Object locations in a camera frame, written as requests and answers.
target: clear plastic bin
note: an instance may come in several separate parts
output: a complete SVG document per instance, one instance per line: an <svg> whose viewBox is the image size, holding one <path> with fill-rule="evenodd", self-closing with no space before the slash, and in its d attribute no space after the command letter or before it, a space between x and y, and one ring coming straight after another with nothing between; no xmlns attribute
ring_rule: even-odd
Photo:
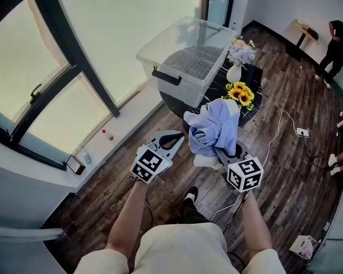
<svg viewBox="0 0 343 274"><path fill-rule="evenodd" d="M183 17L143 47L136 59L159 91L198 107L235 36L226 27Z"/></svg>

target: person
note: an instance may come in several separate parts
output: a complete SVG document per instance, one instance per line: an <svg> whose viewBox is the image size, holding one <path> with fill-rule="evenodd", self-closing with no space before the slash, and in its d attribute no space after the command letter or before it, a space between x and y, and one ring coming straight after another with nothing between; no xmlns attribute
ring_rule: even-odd
<svg viewBox="0 0 343 274"><path fill-rule="evenodd" d="M338 156L335 156L335 154L330 154L328 166L331 168L330 175L332 176L338 172L343 172L343 152Z"/></svg>
<svg viewBox="0 0 343 274"><path fill-rule="evenodd" d="M136 182L107 240L105 249L84 256L75 274L126 274L139 233L147 184ZM196 187L189 188L181 207L182 224L153 227L141 239L135 257L137 274L238 273L226 254L227 247L219 226L208 221L194 206ZM242 206L245 241L250 262L246 274L285 273L267 225L253 193Z"/></svg>
<svg viewBox="0 0 343 274"><path fill-rule="evenodd" d="M333 67L329 71L328 76L324 77L324 83L328 89L332 88L332 82L334 77L343 66L343 22L331 21L329 22L329 30L332 36L332 40L329 43L328 51L326 56L321 61L319 67L315 72L315 79L319 81L322 72L325 70L327 65L333 62Z"/></svg>

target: bouquet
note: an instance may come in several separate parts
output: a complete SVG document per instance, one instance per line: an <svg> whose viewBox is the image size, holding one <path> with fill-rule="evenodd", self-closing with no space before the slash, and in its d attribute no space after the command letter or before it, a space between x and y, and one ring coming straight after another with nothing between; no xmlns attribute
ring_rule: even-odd
<svg viewBox="0 0 343 274"><path fill-rule="evenodd" d="M242 39L234 39L228 53L228 60L236 66L250 64L256 58L256 51L252 40L246 44Z"/></svg>
<svg viewBox="0 0 343 274"><path fill-rule="evenodd" d="M251 111L254 108L254 94L244 82L235 82L234 84L228 83L226 85L228 94L222 96L222 99L233 99L237 104L240 104Z"/></svg>

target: dark wood flooring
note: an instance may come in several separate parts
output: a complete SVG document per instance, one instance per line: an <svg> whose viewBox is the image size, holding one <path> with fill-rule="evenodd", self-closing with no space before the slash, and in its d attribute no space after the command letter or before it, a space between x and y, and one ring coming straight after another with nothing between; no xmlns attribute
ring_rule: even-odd
<svg viewBox="0 0 343 274"><path fill-rule="evenodd" d="M252 39L258 48L254 64L264 71L264 96L257 115L239 128L239 140L263 162L284 109L293 117L296 127L310 129L307 147L311 155L322 153L315 162L325 166L330 153L343 149L343 133L336 136L335 130L343 99L314 80L314 66L310 61L295 61L286 54L284 43L263 28L251 26L243 36L245 40ZM183 131L181 120L162 106L79 194L70 197L46 222L45 227L62 227L67 232L67 238L46 245L69 273L83 255L104 248L132 187L128 181L129 167L137 148L156 131L168 129ZM173 159L174 166L149 186L147 199L153 210L154 225L165 223L175 214L186 189L192 185L200 189L197 208L207 218L235 200L236 193L228 191L223 178L211 169L193 166L193 158L185 141ZM272 234L274 249L287 273L300 273L305 263L290 253L289 248L297 235L320 239L326 221L333 217L337 207L338 178L311 164L303 140L296 137L286 115L282 117L281 133L271 146L268 162L264 182L255 195ZM225 228L232 214L229 210L221 212L214 221ZM239 213L225 238L229 251L247 261L241 221ZM149 224L150 215L145 207L141 233ZM242 270L238 261L232 263Z"/></svg>

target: frosted glass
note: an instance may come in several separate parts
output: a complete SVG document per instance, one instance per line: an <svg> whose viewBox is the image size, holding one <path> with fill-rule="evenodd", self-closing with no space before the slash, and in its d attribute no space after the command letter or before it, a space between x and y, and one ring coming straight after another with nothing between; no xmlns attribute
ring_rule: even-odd
<svg viewBox="0 0 343 274"><path fill-rule="evenodd" d="M224 25L229 0L210 0L208 8L208 21Z"/></svg>
<svg viewBox="0 0 343 274"><path fill-rule="evenodd" d="M71 154L109 115L84 75L80 74L42 111L22 138L21 144L59 161L57 156L48 155L45 143Z"/></svg>
<svg viewBox="0 0 343 274"><path fill-rule="evenodd" d="M61 2L87 57L117 104L146 80L136 52L178 19L200 14L200 0Z"/></svg>
<svg viewBox="0 0 343 274"><path fill-rule="evenodd" d="M0 22L0 113L15 121L40 83L67 61L34 0L24 0Z"/></svg>

